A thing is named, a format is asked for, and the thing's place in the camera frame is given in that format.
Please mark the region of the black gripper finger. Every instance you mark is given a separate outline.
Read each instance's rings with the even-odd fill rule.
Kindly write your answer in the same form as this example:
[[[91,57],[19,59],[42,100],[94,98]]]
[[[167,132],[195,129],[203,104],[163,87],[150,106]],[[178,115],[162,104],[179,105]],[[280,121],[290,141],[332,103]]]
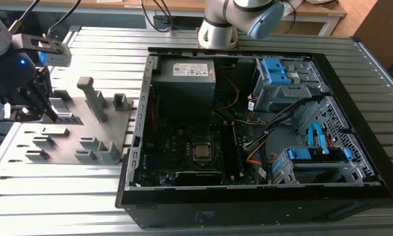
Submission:
[[[38,108],[47,114],[52,122],[58,121],[58,114],[52,109],[50,98],[52,96],[52,85],[50,70],[47,67],[36,67],[32,79],[35,96],[38,98]]]
[[[43,102],[30,90],[18,89],[4,99],[0,112],[2,122],[31,122],[40,120],[43,115]]]

